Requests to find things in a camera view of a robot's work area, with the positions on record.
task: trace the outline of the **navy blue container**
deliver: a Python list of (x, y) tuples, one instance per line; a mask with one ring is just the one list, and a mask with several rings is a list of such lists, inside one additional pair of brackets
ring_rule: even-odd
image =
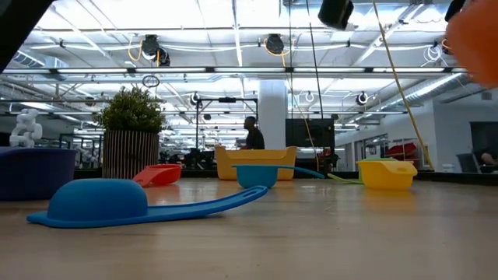
[(76, 151), (0, 147), (0, 201), (50, 199), (75, 172)]

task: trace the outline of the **red object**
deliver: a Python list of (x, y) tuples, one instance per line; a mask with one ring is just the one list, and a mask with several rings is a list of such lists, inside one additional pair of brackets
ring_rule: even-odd
[(413, 143), (396, 145), (386, 151), (386, 156), (397, 160), (413, 159), (416, 156), (417, 146)]
[(479, 0), (467, 5), (448, 23), (451, 51), (473, 79), (490, 88), (498, 86), (497, 0)]
[(147, 166), (133, 177), (142, 187), (162, 187), (180, 179), (181, 166), (178, 164), (158, 164)]

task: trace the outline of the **white pillar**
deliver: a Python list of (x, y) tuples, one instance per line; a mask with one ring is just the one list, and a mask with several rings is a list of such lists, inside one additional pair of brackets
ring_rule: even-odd
[(259, 81), (259, 129), (266, 149), (286, 148), (287, 87), (284, 80)]

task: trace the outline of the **office chair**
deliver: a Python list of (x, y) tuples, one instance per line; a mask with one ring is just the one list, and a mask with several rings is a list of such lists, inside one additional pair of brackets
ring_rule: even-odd
[(481, 173), (477, 159), (473, 153), (465, 153), (457, 155), (458, 162), (462, 173)]

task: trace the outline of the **metal frame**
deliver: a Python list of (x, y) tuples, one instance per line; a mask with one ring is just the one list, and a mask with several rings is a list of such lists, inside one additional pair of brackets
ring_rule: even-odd
[[(9, 68), (5, 69), (3, 75), (135, 75), (135, 74), (280, 74), (288, 73), (301, 75), (315, 75), (317, 71), (320, 75), (333, 77), (359, 75), (371, 79), (382, 77), (392, 78), (392, 70), (387, 67), (176, 67), (176, 68)], [(397, 67), (396, 71), (400, 79), (435, 79), (451, 73), (467, 73), (464, 68), (455, 67)]]
[[(246, 101), (253, 101), (256, 103), (256, 110), (252, 110), (251, 107), (249, 107), (255, 114), (256, 114), (256, 120), (258, 119), (258, 98), (199, 98), (197, 100), (197, 103), (195, 104), (195, 148), (199, 149), (199, 114), (202, 113), (205, 108), (207, 108), (212, 102), (220, 102), (220, 103), (228, 103), (225, 100), (230, 100), (233, 102), (230, 103), (235, 103), (237, 101), (242, 101), (244, 104), (247, 105)], [(202, 101), (207, 101), (208, 103), (205, 105), (205, 107), (202, 108), (202, 110), (199, 110), (199, 105), (201, 104)], [(223, 114), (230, 114), (229, 111), (223, 112)]]

